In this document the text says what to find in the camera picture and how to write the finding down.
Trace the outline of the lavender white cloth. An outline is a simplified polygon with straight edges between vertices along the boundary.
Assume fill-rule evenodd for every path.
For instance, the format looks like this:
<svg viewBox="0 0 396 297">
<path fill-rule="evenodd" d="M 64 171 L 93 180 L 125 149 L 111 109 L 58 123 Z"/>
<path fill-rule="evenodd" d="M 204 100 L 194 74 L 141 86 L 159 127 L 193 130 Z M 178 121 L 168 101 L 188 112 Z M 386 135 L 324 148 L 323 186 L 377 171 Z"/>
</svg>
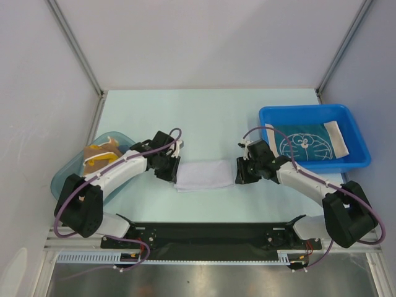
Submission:
<svg viewBox="0 0 396 297">
<path fill-rule="evenodd" d="M 200 161 L 179 165 L 174 188 L 178 192 L 193 192 L 226 188 L 234 183 L 230 161 Z"/>
</svg>

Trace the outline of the orange brown towel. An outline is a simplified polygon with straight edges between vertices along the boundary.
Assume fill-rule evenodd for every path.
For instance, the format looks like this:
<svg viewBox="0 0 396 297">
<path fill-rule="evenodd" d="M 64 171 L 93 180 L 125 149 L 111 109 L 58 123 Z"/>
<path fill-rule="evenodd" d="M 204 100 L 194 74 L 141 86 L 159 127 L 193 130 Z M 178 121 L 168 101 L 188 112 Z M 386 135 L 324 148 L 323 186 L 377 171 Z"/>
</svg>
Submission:
<svg viewBox="0 0 396 297">
<path fill-rule="evenodd" d="M 119 142 L 110 136 L 107 142 L 86 146 L 83 151 L 83 175 L 100 170 L 119 159 L 123 154 L 118 147 Z"/>
</svg>

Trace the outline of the Doraemon teal beige towel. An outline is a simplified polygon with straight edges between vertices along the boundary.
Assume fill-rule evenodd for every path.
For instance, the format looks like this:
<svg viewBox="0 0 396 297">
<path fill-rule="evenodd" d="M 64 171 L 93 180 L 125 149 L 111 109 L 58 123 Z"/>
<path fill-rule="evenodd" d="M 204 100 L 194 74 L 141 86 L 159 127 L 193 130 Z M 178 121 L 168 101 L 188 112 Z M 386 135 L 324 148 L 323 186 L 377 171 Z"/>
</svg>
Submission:
<svg viewBox="0 0 396 297">
<path fill-rule="evenodd" d="M 329 161 L 350 154 L 336 121 L 265 126 L 267 143 L 275 156 L 294 157 L 295 161 Z"/>
</svg>

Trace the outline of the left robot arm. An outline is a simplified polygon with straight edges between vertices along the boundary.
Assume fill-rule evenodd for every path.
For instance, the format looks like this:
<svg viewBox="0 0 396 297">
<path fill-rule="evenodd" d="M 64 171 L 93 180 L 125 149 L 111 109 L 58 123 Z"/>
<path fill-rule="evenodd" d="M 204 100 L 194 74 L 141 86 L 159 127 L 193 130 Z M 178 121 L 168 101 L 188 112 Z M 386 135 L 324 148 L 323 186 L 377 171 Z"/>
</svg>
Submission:
<svg viewBox="0 0 396 297">
<path fill-rule="evenodd" d="M 80 235 L 89 238 L 98 234 L 114 240 L 122 247 L 131 247 L 136 232 L 128 219 L 104 211 L 105 200 L 130 179 L 153 170 L 154 175 L 169 183 L 176 183 L 179 156 L 183 145 L 182 131 L 177 136 L 158 131 L 154 138 L 137 142 L 123 154 L 108 153 L 91 156 L 84 164 L 95 166 L 84 176 L 69 175 L 62 187 L 54 210 L 54 233 L 59 238 Z"/>
</svg>

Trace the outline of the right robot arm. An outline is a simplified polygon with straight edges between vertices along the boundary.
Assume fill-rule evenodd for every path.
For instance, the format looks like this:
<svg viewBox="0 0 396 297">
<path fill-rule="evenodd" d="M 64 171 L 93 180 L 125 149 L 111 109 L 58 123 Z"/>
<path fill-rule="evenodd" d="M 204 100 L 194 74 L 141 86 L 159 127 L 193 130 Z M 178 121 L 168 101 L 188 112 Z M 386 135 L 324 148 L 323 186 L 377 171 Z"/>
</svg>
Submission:
<svg viewBox="0 0 396 297">
<path fill-rule="evenodd" d="M 244 153 L 236 160 L 236 184 L 270 180 L 298 191 L 322 207 L 322 215 L 300 215 L 289 222 L 291 229 L 285 233 L 289 247 L 298 249 L 308 239 L 319 238 L 348 248 L 378 226 L 378 219 L 358 183 L 334 185 L 287 156 L 276 157 L 264 140 L 242 140 L 238 145 Z"/>
</svg>

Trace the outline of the teal translucent basket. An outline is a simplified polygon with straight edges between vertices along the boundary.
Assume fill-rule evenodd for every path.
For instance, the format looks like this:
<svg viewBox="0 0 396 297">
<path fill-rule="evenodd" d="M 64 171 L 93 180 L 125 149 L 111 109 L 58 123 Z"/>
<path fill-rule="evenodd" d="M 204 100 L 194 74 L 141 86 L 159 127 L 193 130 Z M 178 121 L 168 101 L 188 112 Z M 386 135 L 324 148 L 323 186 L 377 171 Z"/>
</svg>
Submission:
<svg viewBox="0 0 396 297">
<path fill-rule="evenodd" d="M 135 144 L 135 142 L 123 133 L 111 131 L 102 134 L 97 137 L 92 145 L 101 145 L 105 142 L 109 142 L 110 137 L 118 142 L 118 147 L 122 153 L 125 153 L 129 147 Z M 71 161 L 64 165 L 52 178 L 51 181 L 51 193 L 56 200 L 59 199 L 64 182 L 71 174 L 82 176 L 84 172 L 84 151 L 79 152 Z"/>
</svg>

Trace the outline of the blue plastic bin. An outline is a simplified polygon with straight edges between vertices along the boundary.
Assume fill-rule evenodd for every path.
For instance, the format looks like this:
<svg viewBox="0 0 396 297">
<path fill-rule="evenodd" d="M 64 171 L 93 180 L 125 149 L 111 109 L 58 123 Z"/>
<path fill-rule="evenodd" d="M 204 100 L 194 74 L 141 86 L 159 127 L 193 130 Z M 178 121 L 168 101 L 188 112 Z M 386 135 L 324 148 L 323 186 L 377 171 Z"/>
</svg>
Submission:
<svg viewBox="0 0 396 297">
<path fill-rule="evenodd" d="M 367 167 L 371 156 L 350 110 L 340 104 L 267 106 L 259 111 L 263 139 L 275 156 L 294 156 L 315 173 Z"/>
</svg>

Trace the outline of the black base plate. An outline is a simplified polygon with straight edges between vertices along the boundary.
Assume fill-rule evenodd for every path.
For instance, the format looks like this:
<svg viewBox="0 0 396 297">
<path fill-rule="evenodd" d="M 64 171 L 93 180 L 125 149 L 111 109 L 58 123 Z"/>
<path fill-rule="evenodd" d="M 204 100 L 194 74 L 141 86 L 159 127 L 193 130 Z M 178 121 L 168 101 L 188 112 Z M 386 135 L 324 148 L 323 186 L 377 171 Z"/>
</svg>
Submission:
<svg viewBox="0 0 396 297">
<path fill-rule="evenodd" d="M 263 251 L 306 252 L 320 250 L 318 239 L 299 239 L 289 223 L 133 223 L 127 241 L 105 238 L 103 249 L 138 249 L 135 240 L 148 244 L 150 252 L 258 254 Z"/>
</svg>

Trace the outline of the aluminium front rail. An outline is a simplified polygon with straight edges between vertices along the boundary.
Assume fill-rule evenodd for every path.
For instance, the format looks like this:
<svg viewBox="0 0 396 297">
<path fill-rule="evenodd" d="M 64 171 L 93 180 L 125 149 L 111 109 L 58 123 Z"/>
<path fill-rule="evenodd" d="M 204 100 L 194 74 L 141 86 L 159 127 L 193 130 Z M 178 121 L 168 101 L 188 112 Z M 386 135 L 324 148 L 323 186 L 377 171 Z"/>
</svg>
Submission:
<svg viewBox="0 0 396 297">
<path fill-rule="evenodd" d="M 68 238 L 59 238 L 53 231 L 53 228 L 49 229 L 46 241 L 44 244 L 44 250 L 48 251 L 99 251 L 101 249 L 102 235 L 94 234 L 91 237 L 83 238 L 81 235 L 72 235 Z M 362 243 L 355 243 L 351 247 L 344 248 L 339 246 L 337 243 L 332 245 L 331 252 L 362 252 L 362 253 L 379 253 L 382 251 L 379 244 L 370 246 Z"/>
</svg>

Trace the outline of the right aluminium frame post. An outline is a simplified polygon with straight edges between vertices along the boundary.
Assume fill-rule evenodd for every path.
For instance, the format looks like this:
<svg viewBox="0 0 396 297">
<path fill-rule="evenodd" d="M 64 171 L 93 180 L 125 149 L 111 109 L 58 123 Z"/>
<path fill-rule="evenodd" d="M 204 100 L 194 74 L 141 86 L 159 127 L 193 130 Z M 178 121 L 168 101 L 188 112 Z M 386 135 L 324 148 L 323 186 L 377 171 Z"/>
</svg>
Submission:
<svg viewBox="0 0 396 297">
<path fill-rule="evenodd" d="M 316 95 L 320 102 L 322 102 L 321 96 L 326 86 L 330 82 L 332 76 L 335 74 L 335 71 L 339 67 L 344 55 L 347 53 L 354 37 L 358 33 L 358 30 L 362 26 L 374 3 L 374 0 L 364 0 L 361 2 L 361 5 L 359 6 L 356 15 L 354 16 L 350 26 L 348 27 L 348 30 L 346 31 L 346 34 L 344 35 L 340 45 L 335 52 L 335 56 L 332 58 L 328 68 L 326 69 L 324 75 L 321 78 L 318 87 L 316 88 Z"/>
</svg>

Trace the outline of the aluminium frame post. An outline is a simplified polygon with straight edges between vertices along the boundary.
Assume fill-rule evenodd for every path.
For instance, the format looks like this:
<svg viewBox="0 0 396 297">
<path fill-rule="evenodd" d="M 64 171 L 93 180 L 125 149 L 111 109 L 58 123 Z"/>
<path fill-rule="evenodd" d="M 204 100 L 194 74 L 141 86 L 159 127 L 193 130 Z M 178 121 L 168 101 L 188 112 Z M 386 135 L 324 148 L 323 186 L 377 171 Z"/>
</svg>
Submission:
<svg viewBox="0 0 396 297">
<path fill-rule="evenodd" d="M 332 58 L 328 68 L 326 69 L 324 75 L 321 78 L 318 87 L 316 88 L 316 95 L 320 102 L 322 102 L 321 96 L 326 86 L 330 82 L 332 76 L 335 74 L 335 71 L 339 67 L 344 55 L 347 53 L 354 37 L 358 33 L 358 30 L 362 26 L 374 3 L 374 0 L 364 0 L 361 2 L 361 5 L 359 6 L 356 15 L 354 16 L 350 26 L 348 27 L 348 30 L 346 31 L 346 34 L 344 35 L 340 45 L 335 52 L 335 56 Z"/>
<path fill-rule="evenodd" d="M 82 51 L 80 44 L 69 25 L 69 22 L 66 19 L 60 5 L 55 0 L 45 0 L 46 5 L 48 6 L 50 12 L 52 13 L 56 23 L 58 24 L 60 31 L 64 35 L 67 44 L 69 45 L 71 51 L 73 52 L 77 62 L 80 64 L 85 76 L 88 79 L 88 82 L 94 89 L 95 93 L 101 98 L 103 96 L 103 90 L 98 83 L 98 80 L 92 70 L 92 67 Z"/>
</svg>

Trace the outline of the left aluminium frame post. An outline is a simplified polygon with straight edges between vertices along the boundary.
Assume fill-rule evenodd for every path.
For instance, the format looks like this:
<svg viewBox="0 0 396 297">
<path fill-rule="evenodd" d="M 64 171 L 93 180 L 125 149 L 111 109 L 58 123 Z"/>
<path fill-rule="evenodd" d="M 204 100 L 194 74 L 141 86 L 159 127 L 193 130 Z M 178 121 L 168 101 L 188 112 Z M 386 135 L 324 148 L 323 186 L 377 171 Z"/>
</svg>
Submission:
<svg viewBox="0 0 396 297">
<path fill-rule="evenodd" d="M 80 44 L 69 25 L 69 22 L 66 19 L 60 5 L 55 0 L 45 0 L 46 5 L 48 6 L 50 12 L 52 13 L 56 23 L 58 24 L 60 31 L 64 35 L 67 44 L 69 45 L 71 51 L 73 52 L 77 62 L 80 64 L 85 76 L 88 79 L 88 82 L 94 89 L 95 93 L 101 98 L 103 96 L 103 90 L 98 83 L 98 80 L 92 70 L 92 67 L 82 51 Z"/>
</svg>

